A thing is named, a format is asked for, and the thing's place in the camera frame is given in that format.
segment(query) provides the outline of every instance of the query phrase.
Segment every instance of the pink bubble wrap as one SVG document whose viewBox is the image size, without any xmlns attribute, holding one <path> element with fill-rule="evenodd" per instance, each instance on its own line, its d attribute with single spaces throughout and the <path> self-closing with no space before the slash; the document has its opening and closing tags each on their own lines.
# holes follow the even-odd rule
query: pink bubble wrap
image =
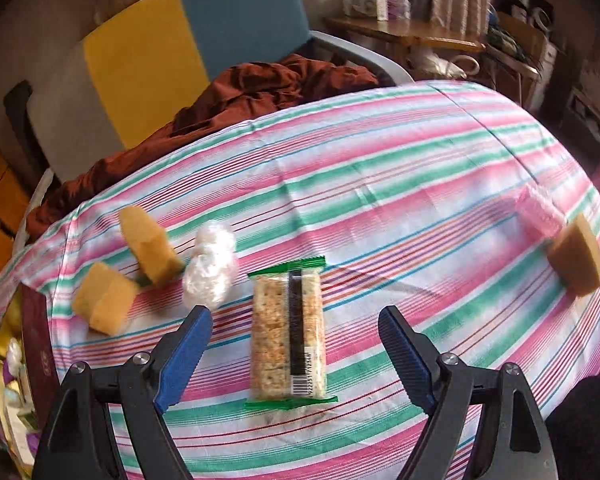
<svg viewBox="0 0 600 480">
<path fill-rule="evenodd" d="M 567 223 L 543 187 L 525 186 L 516 200 L 516 212 L 526 229 L 544 238 L 555 237 Z"/>
</svg>

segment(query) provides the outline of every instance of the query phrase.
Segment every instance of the chair armrest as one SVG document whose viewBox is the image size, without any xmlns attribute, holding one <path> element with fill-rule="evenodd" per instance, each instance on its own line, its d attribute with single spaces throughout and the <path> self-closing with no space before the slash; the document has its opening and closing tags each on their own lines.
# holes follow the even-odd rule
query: chair armrest
<svg viewBox="0 0 600 480">
<path fill-rule="evenodd" d="M 330 52 L 340 54 L 345 59 L 364 66 L 373 72 L 382 84 L 387 86 L 400 86 L 413 83 L 409 73 L 395 61 L 388 59 L 373 50 L 356 45 L 350 41 L 336 38 L 330 34 L 312 30 L 314 43 Z"/>
<path fill-rule="evenodd" d="M 29 82 L 26 80 L 20 81 L 4 96 L 2 103 L 11 127 L 16 134 L 16 139 L 18 139 L 18 143 L 24 150 L 28 162 L 37 175 L 42 175 L 49 167 L 49 163 L 42 152 L 42 148 L 40 148 L 29 120 L 27 103 L 31 93 L 32 89 Z"/>
<path fill-rule="evenodd" d="M 27 233 L 27 216 L 33 208 L 42 204 L 42 199 L 45 197 L 46 190 L 51 186 L 53 179 L 54 172 L 51 171 L 51 168 L 46 168 L 45 173 L 43 173 L 42 178 L 40 178 L 36 190 L 33 192 L 31 200 L 29 201 L 29 205 L 24 212 L 24 218 L 20 221 L 16 238 L 13 241 L 13 251 L 11 251 L 12 258 L 24 249 L 27 239 L 29 238 L 29 233 Z"/>
</svg>

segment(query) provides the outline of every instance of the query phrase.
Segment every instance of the black label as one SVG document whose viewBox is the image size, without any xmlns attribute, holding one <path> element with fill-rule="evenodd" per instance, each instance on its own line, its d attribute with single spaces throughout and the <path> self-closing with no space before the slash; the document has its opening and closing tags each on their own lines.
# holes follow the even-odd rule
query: black label
<svg viewBox="0 0 600 480">
<path fill-rule="evenodd" d="M 302 320 L 302 270 L 289 272 L 287 288 L 289 362 L 291 375 L 304 375 L 304 321 Z"/>
</svg>

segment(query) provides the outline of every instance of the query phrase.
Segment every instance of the barcode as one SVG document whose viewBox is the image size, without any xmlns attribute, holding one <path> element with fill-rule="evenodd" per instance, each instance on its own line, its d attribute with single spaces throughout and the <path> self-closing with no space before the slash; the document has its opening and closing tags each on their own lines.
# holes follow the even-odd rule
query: barcode
<svg viewBox="0 0 600 480">
<path fill-rule="evenodd" d="M 304 375 L 291 376 L 291 395 L 311 397 L 314 394 L 314 353 L 304 349 Z"/>
</svg>

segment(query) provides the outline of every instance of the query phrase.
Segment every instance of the metal screw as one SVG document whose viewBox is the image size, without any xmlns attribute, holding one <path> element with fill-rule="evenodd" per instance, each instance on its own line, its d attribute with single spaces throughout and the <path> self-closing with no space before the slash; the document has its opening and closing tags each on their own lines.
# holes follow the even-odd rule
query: metal screw
<svg viewBox="0 0 600 480">
<path fill-rule="evenodd" d="M 515 363 L 504 363 L 503 368 L 509 375 L 520 375 L 520 367 Z"/>
<path fill-rule="evenodd" d="M 69 371 L 74 374 L 81 374 L 86 367 L 87 363 L 85 363 L 84 361 L 78 361 L 77 363 L 71 365 Z"/>
<path fill-rule="evenodd" d="M 454 366 L 458 364 L 458 356 L 456 354 L 452 354 L 451 352 L 445 352 L 440 356 L 440 359 L 445 365 Z"/>
<path fill-rule="evenodd" d="M 136 364 L 136 365 L 145 365 L 145 364 L 147 364 L 149 362 L 149 357 L 151 357 L 149 355 L 149 352 L 138 352 L 133 357 L 134 364 Z"/>
</svg>

